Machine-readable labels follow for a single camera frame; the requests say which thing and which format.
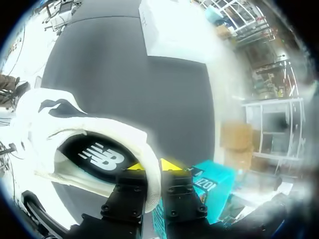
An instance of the screw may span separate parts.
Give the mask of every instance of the screw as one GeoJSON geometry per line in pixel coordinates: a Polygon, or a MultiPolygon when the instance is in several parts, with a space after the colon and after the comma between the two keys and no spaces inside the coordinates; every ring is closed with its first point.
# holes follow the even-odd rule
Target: screw
{"type": "Polygon", "coordinates": [[[177,217],[177,216],[178,216],[178,213],[177,213],[176,210],[171,210],[170,215],[171,215],[172,217],[177,217]]]}
{"type": "Polygon", "coordinates": [[[173,187],[169,187],[167,191],[168,191],[169,193],[172,193],[172,192],[174,192],[174,188],[173,188],[173,187]]]}
{"type": "Polygon", "coordinates": [[[207,207],[206,207],[205,205],[200,206],[200,207],[198,208],[198,211],[199,211],[200,213],[206,213],[206,212],[207,212],[207,207]]]}
{"type": "Polygon", "coordinates": [[[110,210],[110,207],[106,204],[104,204],[102,207],[101,207],[102,211],[103,212],[108,212],[110,210]]]}
{"type": "Polygon", "coordinates": [[[138,211],[132,210],[132,217],[138,217],[138,211]]]}
{"type": "Polygon", "coordinates": [[[192,192],[193,191],[193,186],[191,184],[188,184],[186,186],[187,191],[192,192]]]}

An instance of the floor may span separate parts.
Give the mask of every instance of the floor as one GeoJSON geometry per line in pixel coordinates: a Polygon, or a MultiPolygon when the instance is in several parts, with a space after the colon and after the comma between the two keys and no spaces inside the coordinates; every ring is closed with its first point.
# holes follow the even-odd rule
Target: floor
{"type": "MultiPolygon", "coordinates": [[[[57,36],[52,30],[44,31],[45,26],[42,24],[44,18],[46,18],[45,11],[40,15],[31,18],[26,23],[25,33],[22,32],[21,35],[18,36],[18,38],[20,37],[22,39],[24,37],[23,46],[22,43],[18,43],[16,50],[10,55],[4,65],[3,74],[10,73],[13,68],[10,75],[15,77],[20,76],[22,81],[29,81],[32,86],[35,85],[37,76],[43,76],[46,60],[57,40],[57,36]]],[[[224,121],[242,120],[243,112],[240,105],[242,100],[249,97],[245,89],[244,74],[240,73],[242,67],[235,60],[235,56],[229,48],[225,47],[224,52],[225,54],[220,56],[218,62],[207,65],[214,103],[214,161],[219,163],[223,163],[224,158],[223,149],[219,145],[220,126],[224,121]]],[[[0,129],[1,141],[10,143],[9,135],[8,128],[2,127],[0,129]]],[[[26,161],[17,159],[11,155],[10,159],[14,172],[15,186],[13,186],[12,173],[8,173],[3,178],[3,181],[8,185],[8,190],[11,190],[9,193],[10,195],[13,195],[14,189],[15,197],[19,200],[21,192],[26,189],[31,190],[39,197],[47,212],[64,227],[70,228],[72,224],[76,223],[72,216],[67,212],[50,182],[28,174],[28,171],[26,170],[26,161]]]]}

